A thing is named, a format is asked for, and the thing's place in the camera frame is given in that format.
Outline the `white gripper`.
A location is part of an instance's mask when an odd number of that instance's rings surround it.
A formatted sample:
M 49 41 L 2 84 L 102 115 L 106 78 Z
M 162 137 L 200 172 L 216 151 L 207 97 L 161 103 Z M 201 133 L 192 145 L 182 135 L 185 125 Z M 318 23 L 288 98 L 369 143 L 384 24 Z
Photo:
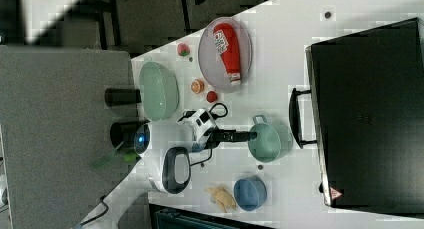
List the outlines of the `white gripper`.
M 190 125 L 193 129 L 194 144 L 192 149 L 204 150 L 211 133 L 216 128 L 215 119 L 211 113 L 204 108 L 197 111 L 185 111 L 182 122 Z M 211 135 L 214 142 L 247 142 L 256 138 L 256 132 L 223 129 L 215 130 Z

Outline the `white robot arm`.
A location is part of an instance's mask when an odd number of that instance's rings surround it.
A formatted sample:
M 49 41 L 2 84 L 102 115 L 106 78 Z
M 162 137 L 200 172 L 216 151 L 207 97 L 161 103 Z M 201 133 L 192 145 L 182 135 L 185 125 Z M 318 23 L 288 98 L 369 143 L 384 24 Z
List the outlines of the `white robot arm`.
M 152 121 L 135 134 L 140 156 L 128 175 L 73 229 L 118 229 L 118 222 L 137 198 L 148 192 L 179 194 L 191 180 L 190 155 L 214 149 L 222 142 L 248 142 L 255 132 L 224 130 L 219 116 L 207 109 L 186 111 L 176 122 Z

